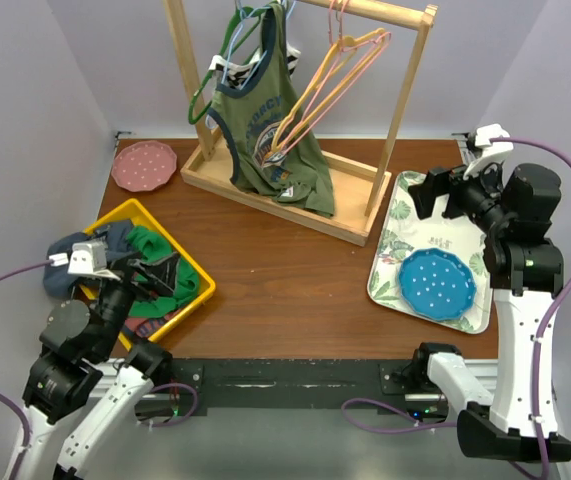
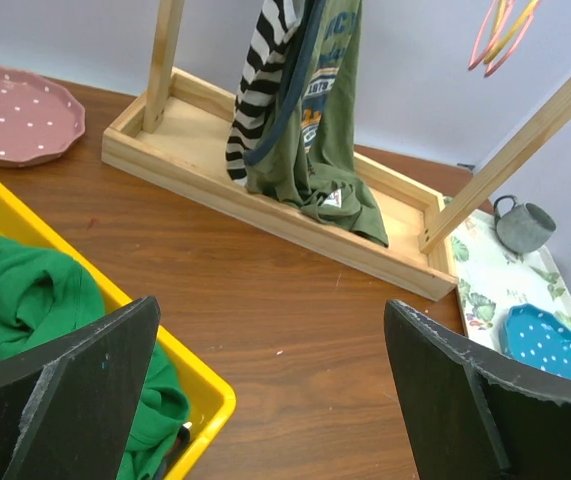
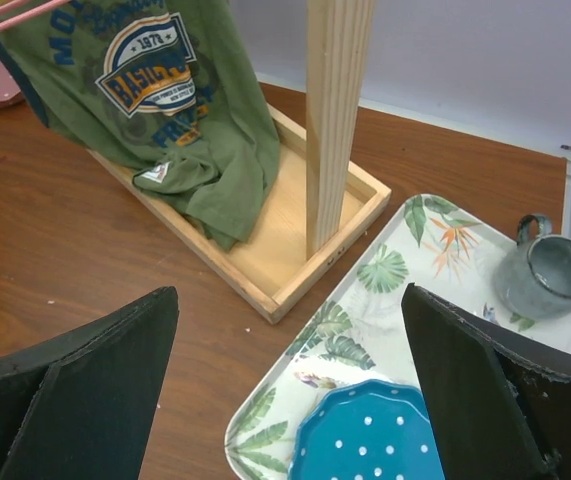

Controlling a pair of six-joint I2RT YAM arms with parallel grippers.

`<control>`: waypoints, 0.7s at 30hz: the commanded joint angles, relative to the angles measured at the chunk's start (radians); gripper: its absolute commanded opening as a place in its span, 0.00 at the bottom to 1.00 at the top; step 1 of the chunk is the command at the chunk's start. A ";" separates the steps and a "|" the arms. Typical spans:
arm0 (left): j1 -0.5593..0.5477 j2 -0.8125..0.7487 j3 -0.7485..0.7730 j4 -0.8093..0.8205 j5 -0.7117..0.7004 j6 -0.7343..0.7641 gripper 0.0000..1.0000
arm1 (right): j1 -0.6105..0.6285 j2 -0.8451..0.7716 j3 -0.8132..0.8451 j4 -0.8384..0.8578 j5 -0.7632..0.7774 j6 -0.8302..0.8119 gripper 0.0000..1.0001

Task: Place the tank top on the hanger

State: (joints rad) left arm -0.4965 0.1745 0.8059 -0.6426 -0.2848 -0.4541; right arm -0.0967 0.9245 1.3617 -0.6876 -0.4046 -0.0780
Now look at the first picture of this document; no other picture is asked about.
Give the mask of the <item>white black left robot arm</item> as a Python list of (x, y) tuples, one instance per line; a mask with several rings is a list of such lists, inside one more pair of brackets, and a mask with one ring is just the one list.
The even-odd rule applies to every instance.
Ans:
[(53, 309), (23, 393), (30, 436), (16, 443), (6, 478), (85, 478), (90, 460), (135, 404), (170, 385), (171, 354), (142, 339), (131, 347), (103, 397), (88, 414), (82, 412), (103, 376), (98, 366), (108, 359), (133, 303), (170, 294), (175, 258), (145, 261), (129, 254), (101, 274), (95, 304), (70, 300)]

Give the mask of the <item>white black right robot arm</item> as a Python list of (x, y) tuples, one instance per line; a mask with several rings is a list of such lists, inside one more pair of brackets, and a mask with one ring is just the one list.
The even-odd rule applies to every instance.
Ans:
[(564, 286), (564, 259), (547, 238), (561, 200), (561, 180), (535, 164), (517, 166), (509, 179), (491, 163), (476, 174), (465, 166), (430, 170), (408, 192), (424, 220), (440, 196), (446, 219), (467, 217), (485, 235), (483, 262), (498, 315), (499, 351), (494, 391), (445, 344), (416, 349), (410, 379), (424, 393), (437, 388), (456, 415), (462, 453), (470, 458), (544, 464), (571, 460), (571, 441), (558, 431), (551, 353), (554, 313)]

